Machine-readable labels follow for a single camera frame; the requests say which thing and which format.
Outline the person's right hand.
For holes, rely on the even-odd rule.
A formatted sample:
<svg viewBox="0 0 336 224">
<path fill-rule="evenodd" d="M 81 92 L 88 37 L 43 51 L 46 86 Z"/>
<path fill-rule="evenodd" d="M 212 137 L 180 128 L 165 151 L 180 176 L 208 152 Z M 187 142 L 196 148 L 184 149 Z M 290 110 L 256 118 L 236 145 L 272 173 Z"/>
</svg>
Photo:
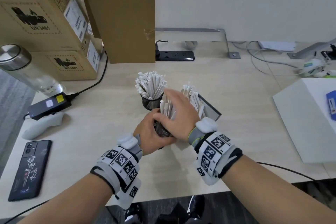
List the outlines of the person's right hand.
<svg viewBox="0 0 336 224">
<path fill-rule="evenodd" d="M 174 126 L 166 128 L 176 139 L 188 141 L 188 136 L 200 120 L 198 112 L 189 100 L 179 91 L 165 88 L 164 93 L 176 108 Z"/>
</svg>

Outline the person's left hand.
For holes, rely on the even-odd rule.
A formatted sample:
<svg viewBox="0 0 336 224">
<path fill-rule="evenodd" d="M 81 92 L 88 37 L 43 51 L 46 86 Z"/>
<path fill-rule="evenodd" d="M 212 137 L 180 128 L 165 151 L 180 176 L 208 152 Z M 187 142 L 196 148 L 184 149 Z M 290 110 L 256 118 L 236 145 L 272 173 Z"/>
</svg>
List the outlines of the person's left hand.
<svg viewBox="0 0 336 224">
<path fill-rule="evenodd" d="M 133 132 L 133 136 L 140 136 L 140 148 L 143 156 L 152 154 L 156 150 L 174 144 L 177 141 L 175 137 L 159 137 L 154 130 L 153 124 L 154 122 L 146 122 L 144 117 Z"/>
</svg>

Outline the black mesh cup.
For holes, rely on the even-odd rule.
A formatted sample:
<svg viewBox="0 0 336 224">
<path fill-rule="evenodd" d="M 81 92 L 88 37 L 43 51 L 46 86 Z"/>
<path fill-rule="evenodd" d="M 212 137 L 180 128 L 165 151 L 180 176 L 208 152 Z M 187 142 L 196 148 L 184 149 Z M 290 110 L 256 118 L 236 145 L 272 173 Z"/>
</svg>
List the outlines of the black mesh cup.
<svg viewBox="0 0 336 224">
<path fill-rule="evenodd" d="M 173 137 L 173 135 L 157 120 L 154 120 L 154 130 L 159 137 Z"/>
<path fill-rule="evenodd" d="M 161 105 L 160 103 L 163 98 L 163 94 L 164 93 L 162 93 L 159 98 L 154 99 L 154 100 L 149 100 L 141 96 L 143 107 L 148 111 L 152 111 L 155 108 L 159 108 Z"/>
</svg>

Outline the person's left forearm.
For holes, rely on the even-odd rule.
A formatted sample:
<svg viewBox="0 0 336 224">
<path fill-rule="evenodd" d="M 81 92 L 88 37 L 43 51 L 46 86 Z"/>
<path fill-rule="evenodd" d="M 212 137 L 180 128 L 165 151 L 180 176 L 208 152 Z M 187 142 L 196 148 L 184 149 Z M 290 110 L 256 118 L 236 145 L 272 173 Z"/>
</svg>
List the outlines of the person's left forearm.
<svg viewBox="0 0 336 224">
<path fill-rule="evenodd" d="M 87 174 L 17 224 L 91 224 L 112 195 L 103 179 Z"/>
</svg>

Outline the person's right forearm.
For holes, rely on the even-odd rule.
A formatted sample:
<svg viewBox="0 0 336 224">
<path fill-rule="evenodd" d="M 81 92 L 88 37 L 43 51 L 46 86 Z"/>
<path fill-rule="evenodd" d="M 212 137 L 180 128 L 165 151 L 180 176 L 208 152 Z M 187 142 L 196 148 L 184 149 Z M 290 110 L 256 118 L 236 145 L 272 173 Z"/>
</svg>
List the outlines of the person's right forearm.
<svg viewBox="0 0 336 224">
<path fill-rule="evenodd" d="M 243 155 L 222 181 L 259 224 L 336 224 L 336 212 Z"/>
</svg>

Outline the white marker wrist band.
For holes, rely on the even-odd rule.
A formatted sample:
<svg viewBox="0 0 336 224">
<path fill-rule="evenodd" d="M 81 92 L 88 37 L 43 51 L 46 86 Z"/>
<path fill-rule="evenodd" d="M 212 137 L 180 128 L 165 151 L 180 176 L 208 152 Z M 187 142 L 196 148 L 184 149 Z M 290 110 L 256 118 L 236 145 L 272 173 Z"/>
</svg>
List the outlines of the white marker wrist band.
<svg viewBox="0 0 336 224">
<path fill-rule="evenodd" d="M 243 155 L 242 150 L 208 117 L 196 123 L 188 136 L 188 143 L 197 153 L 193 165 L 207 185 L 216 184 Z"/>
<path fill-rule="evenodd" d="M 140 135 L 126 135 L 117 140 L 117 145 L 105 152 L 90 173 L 98 176 L 113 191 L 117 205 L 128 209 L 141 187 L 137 177 L 143 153 L 140 148 Z"/>
</svg>

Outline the black plug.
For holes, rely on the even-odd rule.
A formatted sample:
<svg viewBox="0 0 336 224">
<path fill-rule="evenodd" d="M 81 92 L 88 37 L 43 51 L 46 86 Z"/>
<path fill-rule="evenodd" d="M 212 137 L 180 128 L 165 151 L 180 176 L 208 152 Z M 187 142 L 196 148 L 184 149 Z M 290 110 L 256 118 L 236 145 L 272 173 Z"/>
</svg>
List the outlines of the black plug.
<svg viewBox="0 0 336 224">
<path fill-rule="evenodd" d="M 160 57 L 160 50 L 159 50 L 159 47 L 158 47 L 158 43 L 159 42 L 162 42 L 162 43 L 167 43 L 168 42 L 168 40 L 157 40 L 156 42 L 155 42 L 155 58 L 156 58 L 156 60 Z"/>
</svg>

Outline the small printed cardboard box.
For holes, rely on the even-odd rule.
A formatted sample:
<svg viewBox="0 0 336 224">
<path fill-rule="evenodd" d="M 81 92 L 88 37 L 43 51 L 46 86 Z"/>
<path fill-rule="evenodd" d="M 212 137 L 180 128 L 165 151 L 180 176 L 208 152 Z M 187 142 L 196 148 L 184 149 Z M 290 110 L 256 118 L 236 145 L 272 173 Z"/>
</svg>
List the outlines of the small printed cardboard box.
<svg viewBox="0 0 336 224">
<path fill-rule="evenodd" d="M 85 81 L 97 78 L 100 53 L 85 39 L 78 51 L 30 52 L 32 61 L 42 71 L 59 81 Z"/>
</svg>

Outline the black power adapter yellow label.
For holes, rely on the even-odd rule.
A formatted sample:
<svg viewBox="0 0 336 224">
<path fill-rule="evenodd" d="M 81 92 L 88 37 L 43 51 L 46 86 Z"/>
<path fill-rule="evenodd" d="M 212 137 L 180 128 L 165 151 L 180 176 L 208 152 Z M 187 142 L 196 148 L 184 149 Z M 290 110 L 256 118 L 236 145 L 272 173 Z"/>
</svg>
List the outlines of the black power adapter yellow label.
<svg viewBox="0 0 336 224">
<path fill-rule="evenodd" d="M 59 93 L 45 100 L 39 101 L 28 108 L 28 115 L 33 120 L 56 114 L 72 105 L 65 93 Z"/>
</svg>

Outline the white handheld controller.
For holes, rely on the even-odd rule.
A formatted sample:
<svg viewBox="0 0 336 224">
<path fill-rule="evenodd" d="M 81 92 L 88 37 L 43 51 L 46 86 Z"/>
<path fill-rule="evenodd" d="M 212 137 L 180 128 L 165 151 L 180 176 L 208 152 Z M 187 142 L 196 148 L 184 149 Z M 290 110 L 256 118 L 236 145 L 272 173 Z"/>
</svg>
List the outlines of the white handheld controller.
<svg viewBox="0 0 336 224">
<path fill-rule="evenodd" d="M 64 112 L 51 114 L 37 120 L 30 128 L 22 134 L 25 140 L 34 140 L 42 135 L 48 128 L 60 126 L 64 117 Z"/>
</svg>

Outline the black smartphone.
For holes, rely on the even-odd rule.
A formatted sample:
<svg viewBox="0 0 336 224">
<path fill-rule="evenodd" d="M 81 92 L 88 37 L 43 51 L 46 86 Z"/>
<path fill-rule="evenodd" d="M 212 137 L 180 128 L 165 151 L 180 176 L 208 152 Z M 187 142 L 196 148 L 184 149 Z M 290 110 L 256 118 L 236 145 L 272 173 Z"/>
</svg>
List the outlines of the black smartphone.
<svg viewBox="0 0 336 224">
<path fill-rule="evenodd" d="M 40 194 L 44 172 L 53 142 L 27 142 L 8 197 L 8 201 L 36 198 Z"/>
</svg>

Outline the white paper stack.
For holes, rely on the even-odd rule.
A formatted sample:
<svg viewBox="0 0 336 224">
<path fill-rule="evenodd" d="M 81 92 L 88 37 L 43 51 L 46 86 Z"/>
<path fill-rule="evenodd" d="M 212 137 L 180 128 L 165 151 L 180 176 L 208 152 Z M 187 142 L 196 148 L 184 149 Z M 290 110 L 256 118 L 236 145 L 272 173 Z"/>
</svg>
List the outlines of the white paper stack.
<svg viewBox="0 0 336 224">
<path fill-rule="evenodd" d="M 258 41 L 262 49 L 272 49 L 281 52 L 294 52 L 296 42 L 283 42 L 283 41 Z"/>
</svg>

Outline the large printed cardboard box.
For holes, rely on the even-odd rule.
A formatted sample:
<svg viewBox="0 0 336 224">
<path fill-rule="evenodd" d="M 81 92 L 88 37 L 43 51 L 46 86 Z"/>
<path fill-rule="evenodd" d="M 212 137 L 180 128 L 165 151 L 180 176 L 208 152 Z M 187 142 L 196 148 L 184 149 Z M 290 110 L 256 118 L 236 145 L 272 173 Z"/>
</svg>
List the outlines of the large printed cardboard box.
<svg viewBox="0 0 336 224">
<path fill-rule="evenodd" d="M 30 52 L 78 51 L 87 26 L 76 0 L 0 0 L 0 46 L 16 44 Z"/>
</svg>

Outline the white and green device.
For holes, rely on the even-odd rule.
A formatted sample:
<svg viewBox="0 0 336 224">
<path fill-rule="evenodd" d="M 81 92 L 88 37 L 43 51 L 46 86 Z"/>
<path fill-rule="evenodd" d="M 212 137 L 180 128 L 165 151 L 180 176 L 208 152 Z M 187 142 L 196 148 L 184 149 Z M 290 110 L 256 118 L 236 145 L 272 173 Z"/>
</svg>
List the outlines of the white and green device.
<svg viewBox="0 0 336 224">
<path fill-rule="evenodd" d="M 299 65 L 298 75 L 305 78 L 315 77 L 317 74 L 323 72 L 327 65 L 329 65 L 328 61 L 312 58 Z"/>
</svg>

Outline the grey metal desk bracket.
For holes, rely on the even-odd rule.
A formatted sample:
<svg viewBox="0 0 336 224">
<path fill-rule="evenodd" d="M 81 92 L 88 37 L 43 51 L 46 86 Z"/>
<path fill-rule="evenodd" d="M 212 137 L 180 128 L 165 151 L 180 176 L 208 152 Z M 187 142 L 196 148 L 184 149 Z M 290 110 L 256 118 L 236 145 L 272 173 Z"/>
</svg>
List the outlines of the grey metal desk bracket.
<svg viewBox="0 0 336 224">
<path fill-rule="evenodd" d="M 156 27 L 156 40 L 172 40 L 182 42 L 187 51 L 194 51 L 199 42 L 223 42 L 225 43 L 224 54 L 230 59 L 240 59 L 238 52 L 229 50 L 229 41 L 223 28 L 172 28 Z"/>
</svg>

